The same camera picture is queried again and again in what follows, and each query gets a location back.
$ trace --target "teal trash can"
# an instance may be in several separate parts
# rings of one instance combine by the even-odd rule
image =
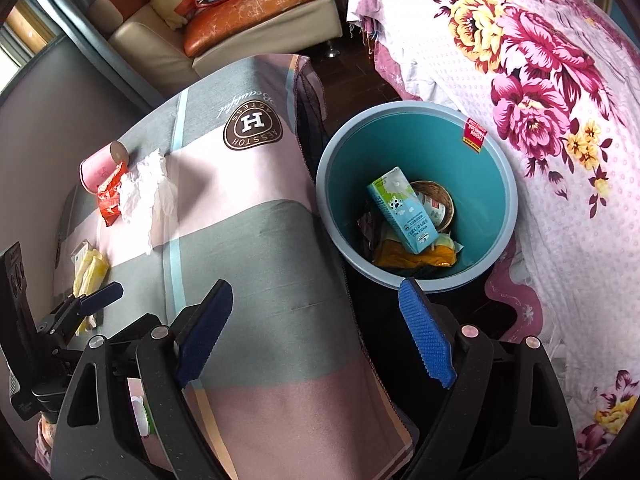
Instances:
[[[480,153],[462,141],[466,117],[443,106],[393,102],[348,121],[322,154],[316,179],[322,221],[338,250],[359,272],[398,288],[401,276],[365,260],[355,248],[362,235],[367,185],[399,166],[410,182],[433,180],[455,205],[453,239],[464,245],[455,266],[418,280],[425,292],[451,290],[478,277],[500,256],[516,221],[518,195],[511,167],[489,136]]]

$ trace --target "floral bedsheet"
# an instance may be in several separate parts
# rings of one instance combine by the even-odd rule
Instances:
[[[350,0],[349,19],[405,98],[433,82],[510,160],[520,205],[498,266],[526,271],[511,336],[560,363],[584,474],[640,393],[640,53],[587,0]]]

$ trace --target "yellow plastic wrapper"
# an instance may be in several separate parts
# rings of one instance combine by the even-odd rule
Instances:
[[[84,242],[82,248],[74,252],[74,262],[76,264],[74,296],[78,298],[83,294],[93,294],[100,288],[109,271],[110,265],[107,258],[100,251],[92,248],[88,242]],[[96,325],[94,316],[86,317],[76,330],[76,335],[91,330]]]
[[[451,267],[458,260],[456,243],[448,234],[440,234],[437,240],[420,254],[404,250],[388,225],[382,227],[382,240],[374,255],[373,264],[386,269],[418,269],[420,267]]]

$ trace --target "sofa leg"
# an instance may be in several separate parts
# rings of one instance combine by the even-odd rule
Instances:
[[[340,51],[335,47],[334,40],[327,40],[324,44],[326,45],[325,57],[334,58],[340,56]]]

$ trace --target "brown round logo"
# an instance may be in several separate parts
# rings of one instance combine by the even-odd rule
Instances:
[[[232,150],[247,150],[282,138],[280,118],[266,103],[251,100],[231,114],[223,132],[225,144]]]

